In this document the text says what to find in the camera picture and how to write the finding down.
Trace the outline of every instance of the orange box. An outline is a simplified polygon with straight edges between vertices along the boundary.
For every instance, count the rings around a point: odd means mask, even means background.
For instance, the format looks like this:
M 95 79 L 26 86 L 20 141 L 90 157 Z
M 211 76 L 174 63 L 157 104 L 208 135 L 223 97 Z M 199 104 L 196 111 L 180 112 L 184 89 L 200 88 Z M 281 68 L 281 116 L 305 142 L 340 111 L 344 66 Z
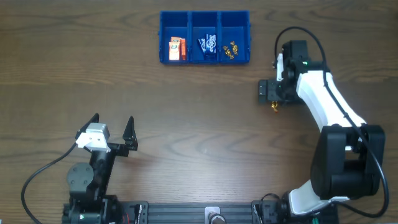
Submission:
M 184 38 L 181 38 L 181 58 L 182 60 L 187 59 L 187 46 Z
M 169 60 L 180 60 L 180 42 L 169 42 Z
M 171 42 L 179 42 L 179 43 L 181 43 L 181 38 L 179 38 L 179 37 L 172 37 Z

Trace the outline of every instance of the brown tabletop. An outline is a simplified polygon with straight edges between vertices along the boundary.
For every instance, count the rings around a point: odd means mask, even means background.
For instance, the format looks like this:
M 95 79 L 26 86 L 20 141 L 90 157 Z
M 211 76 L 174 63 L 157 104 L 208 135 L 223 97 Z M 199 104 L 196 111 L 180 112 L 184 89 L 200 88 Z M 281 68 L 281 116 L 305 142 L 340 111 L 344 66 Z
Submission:
M 251 61 L 243 66 L 159 63 L 159 11 L 250 10 Z M 257 82 L 275 77 L 276 35 L 303 26 L 321 40 L 350 106 L 386 132 L 383 168 L 391 202 L 380 219 L 339 208 L 341 223 L 398 220 L 398 4 L 396 1 L 1 1 L 0 219 L 32 223 L 21 205 L 26 178 L 61 156 L 95 112 L 111 141 L 134 116 L 139 150 L 119 157 L 108 193 L 149 202 L 251 202 L 310 177 L 319 136 L 305 105 L 275 114 Z M 300 31 L 280 40 L 308 39 Z M 320 59 L 308 42 L 310 55 Z M 26 199 L 60 223 L 66 174 L 90 155 L 75 149 L 37 176 Z M 376 196 L 350 202 L 377 212 Z

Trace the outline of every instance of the wood grain surface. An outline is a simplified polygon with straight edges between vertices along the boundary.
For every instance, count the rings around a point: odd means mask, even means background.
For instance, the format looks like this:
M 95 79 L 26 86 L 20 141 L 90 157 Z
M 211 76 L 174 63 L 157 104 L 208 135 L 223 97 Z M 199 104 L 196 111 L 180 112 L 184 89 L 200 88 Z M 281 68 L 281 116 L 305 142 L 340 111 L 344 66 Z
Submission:
M 241 9 L 251 12 L 248 65 L 159 63 L 159 11 Z M 386 132 L 389 209 L 368 219 L 339 208 L 341 223 L 396 222 L 398 2 L 387 0 L 1 1 L 0 219 L 32 223 L 23 183 L 95 112 L 114 142 L 135 118 L 139 150 L 116 159 L 108 189 L 121 200 L 251 202 L 300 187 L 319 135 L 314 119 L 305 105 L 274 114 L 257 103 L 257 81 L 275 76 L 274 40 L 288 26 L 319 37 L 347 102 Z M 308 37 L 291 31 L 280 42 L 289 39 Z M 88 159 L 75 149 L 31 182 L 27 203 L 39 220 L 60 223 L 66 174 Z M 350 204 L 376 212 L 382 190 Z

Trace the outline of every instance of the blue plastic bin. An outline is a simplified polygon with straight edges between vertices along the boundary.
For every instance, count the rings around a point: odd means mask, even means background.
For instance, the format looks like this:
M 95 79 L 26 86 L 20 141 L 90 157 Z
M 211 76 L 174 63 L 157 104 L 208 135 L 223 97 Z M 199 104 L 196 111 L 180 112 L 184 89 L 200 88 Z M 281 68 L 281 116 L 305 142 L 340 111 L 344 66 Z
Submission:
M 161 11 L 159 31 L 159 59 L 164 64 L 207 63 L 238 64 L 250 61 L 249 11 Z M 205 58 L 197 39 L 216 34 L 217 57 Z M 187 59 L 169 60 L 171 37 L 186 39 Z M 223 46 L 231 49 L 231 41 L 238 46 L 238 54 L 230 59 Z

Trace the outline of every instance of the blue snack package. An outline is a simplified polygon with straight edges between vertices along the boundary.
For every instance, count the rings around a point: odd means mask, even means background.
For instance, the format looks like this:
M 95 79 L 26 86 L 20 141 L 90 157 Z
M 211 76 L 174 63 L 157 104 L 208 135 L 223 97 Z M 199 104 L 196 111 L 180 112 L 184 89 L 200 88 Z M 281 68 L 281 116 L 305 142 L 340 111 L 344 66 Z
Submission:
M 216 56 L 216 34 L 206 34 L 206 50 L 205 55 L 210 57 Z
M 199 38 L 198 39 L 198 44 L 201 50 L 203 51 L 203 54 L 206 52 L 206 39 L 205 38 Z

